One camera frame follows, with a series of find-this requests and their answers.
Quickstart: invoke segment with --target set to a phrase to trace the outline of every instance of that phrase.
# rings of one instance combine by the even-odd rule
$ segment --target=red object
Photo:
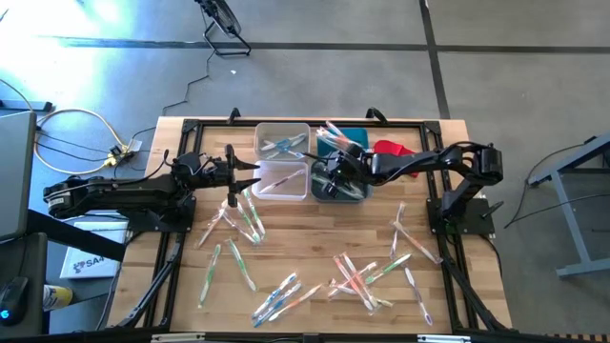
[[[388,140],[377,141],[373,146],[373,152],[390,153],[395,156],[415,153],[414,151],[411,151],[398,143],[390,142]],[[412,172],[409,175],[411,175],[412,177],[417,177],[418,172]]]

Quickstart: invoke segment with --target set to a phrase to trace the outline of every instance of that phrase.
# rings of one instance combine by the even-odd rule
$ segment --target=wire
[[[483,238],[485,241],[487,241],[487,243],[489,243],[489,246],[492,247],[492,249],[496,253],[496,260],[498,261],[499,277],[502,277],[502,260],[500,260],[500,258],[499,258],[499,252],[498,252],[498,249],[496,248],[496,245],[494,245],[494,242],[492,242],[492,240],[489,239],[488,236],[486,236],[484,234],[480,234],[479,236],[481,238]]]
[[[133,180],[133,181],[127,181],[127,182],[121,182],[121,183],[117,183],[116,185],[118,186],[122,186],[122,185],[133,185],[133,184],[137,184],[140,182],[144,182],[148,179],[150,179],[152,176],[154,176],[156,173],[158,173],[161,170],[161,167],[163,167],[163,165],[165,164],[165,160],[168,158],[168,154],[170,153],[169,150],[165,150],[165,152],[163,152],[163,162],[161,162],[159,164],[159,167],[157,167],[153,172],[151,172],[148,176],[144,176],[141,179],[137,179],[137,180]]]
[[[108,153],[108,151],[103,151],[103,150],[95,149],[95,148],[89,148],[89,147],[85,147],[85,146],[82,146],[82,145],[79,145],[79,144],[76,144],[76,143],[72,143],[72,142],[67,141],[67,140],[55,138],[55,137],[49,136],[48,134],[46,134],[44,132],[41,132],[41,131],[39,131],[38,134],[43,135],[45,137],[48,137],[49,139],[54,139],[54,140],[59,141],[59,142],[70,144],[70,145],[78,147],[78,148],[83,148],[83,149],[87,149],[87,150],[90,150],[90,151],[99,151],[99,152],[103,152],[103,153]]]
[[[134,168],[134,167],[132,166],[132,161],[131,161],[131,160],[130,160],[130,161],[127,161],[127,165],[128,165],[128,166],[129,166],[129,167],[130,167],[132,170],[137,171],[137,172],[144,172],[144,171],[146,170],[146,168]]]
[[[508,222],[508,224],[506,224],[504,226],[504,229],[508,228],[509,225],[511,225],[512,223],[514,223],[516,221],[515,218],[517,218],[517,216],[519,215],[519,212],[521,211],[521,208],[523,207],[523,200],[525,199],[525,192],[527,191],[527,180],[530,179],[530,177],[534,173],[534,170],[539,165],[541,165],[542,162],[546,161],[551,156],[554,156],[554,155],[556,155],[556,154],[558,154],[560,152],[568,151],[568,150],[573,149],[573,148],[581,147],[582,145],[583,144],[576,144],[576,145],[573,145],[573,146],[569,146],[567,148],[559,149],[558,151],[553,151],[553,152],[547,154],[546,156],[542,157],[542,159],[540,159],[540,161],[536,165],[534,165],[534,167],[532,167],[532,169],[527,173],[527,177],[525,177],[525,180],[523,181],[523,192],[521,193],[521,199],[518,202],[517,210],[515,211],[515,214],[513,214],[513,217]]]
[[[136,137],[138,134],[140,134],[140,133],[144,133],[144,132],[147,132],[147,131],[150,131],[150,130],[154,130],[154,129],[156,129],[156,126],[153,126],[153,127],[151,127],[151,128],[147,128],[147,129],[144,129],[144,130],[140,130],[140,131],[138,131],[138,132],[136,132],[136,133],[134,133],[134,134],[133,134],[133,136],[132,136],[132,140],[133,140],[133,139],[134,139],[134,138],[135,138],[135,137]]]
[[[23,99],[23,101],[26,102],[26,104],[28,105],[28,109],[30,109],[30,112],[34,112],[34,109],[31,107],[30,101],[28,101],[28,99],[26,99],[26,96],[24,94],[21,93],[21,91],[18,91],[17,88],[13,87],[10,85],[10,83],[8,83],[7,81],[0,79],[0,82],[2,82],[3,84],[9,86],[10,89],[12,89],[14,92],[16,92],[17,94],[19,94],[19,96],[21,96],[21,98]]]
[[[207,28],[208,23],[206,21],[206,17],[205,17],[205,13],[203,12],[203,9],[201,9],[201,17],[203,18],[203,23],[204,23],[205,27]],[[199,81],[203,81],[203,80],[207,79],[208,77],[210,77],[210,60],[212,59],[212,57],[214,57],[215,54],[216,54],[216,50],[212,50],[212,53],[210,53],[210,56],[208,56],[208,59],[206,59],[206,74],[202,77],[199,77],[198,79],[195,79],[195,80],[189,82],[187,84],[186,90],[184,91],[184,98],[182,99],[182,101],[178,101],[176,103],[173,103],[171,105],[164,107],[161,112],[161,116],[165,116],[167,114],[167,110],[169,110],[172,107],[176,107],[176,106],[179,106],[182,104],[189,103],[189,89],[191,88],[191,85],[195,84]]]
[[[105,158],[96,158],[96,159],[91,159],[91,158],[87,158],[87,157],[76,156],[76,155],[73,155],[73,154],[71,154],[71,153],[69,153],[69,152],[60,151],[59,149],[56,149],[56,148],[52,148],[52,147],[46,146],[46,145],[44,145],[44,144],[42,144],[42,143],[39,143],[39,142],[37,142],[37,141],[36,141],[36,142],[34,142],[34,144],[39,145],[39,146],[41,146],[41,147],[43,147],[43,148],[45,148],[45,149],[49,149],[49,150],[51,150],[51,151],[57,151],[57,152],[59,152],[59,153],[63,153],[63,154],[65,154],[65,155],[67,155],[67,156],[69,156],[69,157],[73,157],[73,158],[76,158],[76,159],[79,159],[79,160],[83,160],[83,161],[99,162],[99,161],[106,161],[106,160],[108,159],[108,157],[105,157]]]
[[[65,113],[65,112],[69,112],[69,111],[80,111],[86,114],[90,114],[95,116],[96,118],[98,118],[99,120],[102,121],[102,123],[104,123],[104,125],[106,125],[106,127],[108,128],[108,130],[111,132],[112,136],[114,137],[114,139],[116,140],[116,142],[118,142],[118,144],[121,146],[123,151],[126,151],[128,146],[126,146],[125,144],[123,144],[123,142],[121,141],[121,139],[118,137],[118,135],[116,134],[116,131],[114,131],[114,129],[112,128],[112,126],[106,121],[106,119],[104,119],[104,117],[102,117],[101,115],[99,115],[98,113],[95,113],[94,111],[89,111],[89,110],[82,110],[82,109],[64,109],[64,110],[59,110],[59,111],[53,111],[45,116],[43,116],[42,118],[38,119],[36,121],[36,124],[38,126],[40,126],[42,128],[42,126],[47,122],[47,120],[49,120],[51,117],[53,117],[54,115],[57,115],[59,113]],[[49,167],[50,169],[56,171],[56,172],[62,172],[62,173],[66,173],[66,174],[72,174],[72,175],[84,175],[84,174],[89,174],[89,173],[93,173],[93,172],[99,172],[101,171],[104,167],[107,166],[107,163],[103,163],[101,166],[99,166],[98,168],[95,168],[93,170],[90,171],[65,171],[59,168],[56,168],[54,166],[52,166],[51,164],[49,164],[49,162],[47,162],[44,158],[42,158],[42,156],[40,155],[40,153],[38,152],[38,144],[34,145],[34,154],[36,155],[36,157],[38,157],[38,159],[40,160],[40,162],[42,162],[45,166]]]
[[[538,213],[541,213],[541,212],[546,212],[546,211],[558,208],[561,205],[573,203],[573,202],[576,202],[576,201],[591,199],[591,198],[595,198],[595,197],[603,197],[603,196],[610,196],[610,193],[601,193],[601,194],[593,194],[593,195],[581,196],[581,197],[578,197],[578,198],[574,198],[574,199],[571,199],[571,200],[568,200],[568,201],[564,201],[564,202],[558,203],[558,204],[553,205],[553,206],[549,206],[549,207],[544,208],[544,209],[540,209],[538,211],[530,212],[530,213],[527,213],[525,215],[522,215],[519,218],[515,218],[515,219],[511,220],[508,224],[506,224],[506,226],[504,226],[504,229],[506,229],[509,225],[511,225],[511,224],[513,224],[515,222],[518,222],[521,219],[525,219],[525,218],[527,218],[529,216],[532,216],[534,214],[538,214]]]
[[[66,223],[75,219],[80,219],[80,218],[84,218],[84,217],[104,217],[104,218],[112,218],[112,219],[116,219],[116,220],[129,220],[129,218],[124,217],[124,216],[118,216],[118,215],[112,215],[112,214],[103,214],[103,213],[85,213],[85,214],[81,214],[72,218],[68,218],[68,219],[62,219],[61,222],[62,223]]]
[[[26,238],[21,238],[23,242],[23,248],[21,249],[21,262],[19,263],[19,272],[17,276],[21,276],[21,272],[23,271],[24,260],[26,259],[26,250],[28,249],[28,243],[26,242]]]
[[[104,310],[102,310],[102,315],[100,315],[99,321],[97,322],[97,325],[95,326],[96,331],[99,331],[99,329],[102,327],[102,323],[104,322],[104,319],[106,318],[106,313],[108,312],[108,308],[111,304],[111,298],[113,298],[112,293],[114,293],[114,287],[116,287],[116,280],[118,280],[118,275],[121,273],[122,268],[123,268],[123,263],[121,263],[118,266],[118,268],[116,269],[116,273],[114,274],[114,277],[112,278],[111,287],[108,290],[108,297],[106,298],[106,303],[104,303]]]
[[[137,179],[137,180],[133,180],[133,181],[127,181],[127,182],[121,182],[121,183],[114,183],[114,185],[116,186],[121,186],[121,185],[132,185],[132,184],[136,184],[136,183],[140,183],[143,181],[146,181],[148,179],[150,179],[153,175],[155,175],[157,172],[159,172],[159,170],[161,169],[161,167],[163,167],[163,163],[165,162],[165,159],[167,159],[168,154],[170,153],[170,151],[165,150],[165,153],[163,154],[163,162],[161,162],[161,164],[159,165],[159,167],[157,167],[157,169],[153,172],[151,172],[148,176],[142,177],[141,179]],[[79,186],[75,186],[75,187],[70,187],[61,191],[57,191],[57,192],[52,192],[49,195],[46,195],[43,197],[43,199],[49,199],[52,198],[54,196],[56,196],[57,194],[61,194],[63,192],[69,192],[69,191],[74,191],[74,190],[80,190],[82,188],[88,187],[90,186],[90,184],[83,184],[83,185],[79,185]]]

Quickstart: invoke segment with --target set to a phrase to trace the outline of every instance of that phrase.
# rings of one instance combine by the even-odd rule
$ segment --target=wooden table
[[[163,151],[175,156],[180,138],[182,117],[161,117],[152,142],[147,173],[161,163]],[[468,140],[462,120],[440,120],[445,146]],[[413,151],[421,151],[419,135],[411,129],[368,129],[371,145],[379,139],[388,139]],[[312,139],[315,151],[315,139]],[[207,128],[204,130],[202,151],[222,156],[224,146],[233,144],[236,155],[254,162],[254,128]],[[252,177],[252,171],[240,171],[238,178]],[[452,185],[460,176],[451,172]],[[261,246],[250,242],[231,229],[219,224],[204,246],[193,247],[199,240],[207,222],[226,198],[226,189],[209,189],[195,192],[197,208],[193,231],[187,235],[182,257],[172,331],[198,332],[284,332],[284,333],[449,333],[450,324],[440,267],[433,264],[403,237],[398,240],[398,255],[411,252],[408,265],[419,285],[424,303],[434,318],[434,326],[423,321],[413,290],[407,285],[404,272],[397,269],[373,284],[372,292],[379,298],[395,303],[391,309],[382,308],[369,316],[352,295],[342,294],[328,301],[328,289],[323,289],[307,303],[274,323],[265,323],[254,329],[250,316],[269,293],[291,272],[297,271],[303,290],[331,278],[342,279],[332,257],[347,252],[357,268],[372,261],[380,266],[389,262],[393,229],[388,225],[396,217],[399,201],[407,208],[403,223],[413,236],[432,252],[437,252],[437,241],[429,233],[425,210],[428,187],[425,174],[418,178],[402,176],[396,182],[375,188],[372,198],[358,205],[321,204],[311,195],[304,201],[268,201],[254,199],[267,236]],[[253,293],[244,282],[239,268],[223,241],[229,237],[245,259],[249,273],[258,287]],[[122,319],[148,289],[159,234],[144,233],[130,244],[118,280],[112,303],[109,324]],[[223,244],[213,284],[203,309],[197,308],[209,259],[216,243]],[[487,242],[478,236],[463,236],[471,283],[485,305],[505,326],[511,326],[504,290],[499,276],[498,263]],[[463,297],[456,285],[456,298],[462,323],[466,323]],[[161,290],[157,305],[157,319],[165,299]]]

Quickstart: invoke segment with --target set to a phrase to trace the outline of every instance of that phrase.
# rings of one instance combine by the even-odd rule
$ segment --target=concrete floor
[[[229,3],[244,37],[252,42],[426,42],[416,0]],[[438,44],[610,44],[605,18],[610,5],[603,0],[428,3]],[[182,99],[186,84],[205,73],[210,51],[66,48],[32,36],[201,41],[203,27],[197,7],[188,0],[15,2],[0,22],[0,77],[30,99],[50,100],[58,109],[100,112],[127,140],[153,126],[164,106]],[[559,210],[523,220],[509,230],[501,227],[518,205],[525,175],[542,156],[610,128],[610,54],[444,52],[438,59],[451,117],[465,119],[473,140],[494,142],[504,154],[505,179],[485,192],[492,201],[505,202],[494,214],[496,244],[515,328],[528,333],[607,332],[610,272],[565,280],[555,275],[555,268],[578,262]],[[228,115],[239,107],[244,115],[361,116],[375,106],[389,117],[439,118],[426,51],[255,50],[250,58],[213,58],[210,73],[210,79],[190,88],[189,104],[172,108],[167,115]],[[0,89],[0,96],[7,94]],[[81,114],[50,121],[46,128],[55,136],[93,147],[113,144],[99,123]],[[142,136],[147,144],[150,138]],[[92,166],[49,151],[44,154],[75,170]],[[135,165],[145,164],[145,155],[138,159]],[[124,177],[138,175],[127,168],[118,172]],[[41,189],[65,177],[34,160],[30,207],[44,212]],[[528,192],[521,213],[556,202],[554,190],[545,185]],[[591,202],[607,208],[608,199]],[[610,235],[600,234],[599,240],[607,246]],[[51,244],[50,264],[61,263],[64,250]],[[108,281],[95,287],[107,286]],[[102,305],[98,298],[87,306],[53,313],[51,331],[92,329]]]

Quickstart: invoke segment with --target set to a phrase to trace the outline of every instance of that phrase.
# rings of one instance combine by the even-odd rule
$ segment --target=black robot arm
[[[493,145],[458,142],[442,151],[425,151],[396,156],[370,153],[352,144],[346,151],[333,152],[326,162],[330,182],[324,191],[335,195],[336,189],[350,182],[382,186],[413,172],[454,171],[464,180],[453,191],[443,194],[443,216],[463,213],[468,202],[484,186],[502,180],[502,154]]]
[[[259,181],[235,180],[234,170],[252,170],[256,165],[237,159],[231,145],[225,147],[226,160],[207,157],[205,154],[188,152],[178,156],[171,164],[170,173],[155,175],[162,165],[151,175],[141,179],[107,179],[91,177],[80,179],[75,176],[44,189],[44,200],[49,204],[49,214],[55,218],[70,218],[91,210],[117,210],[133,218],[139,214],[152,214],[166,223],[178,220],[188,209],[186,202],[198,189],[228,187],[229,205],[236,206],[235,195]]]

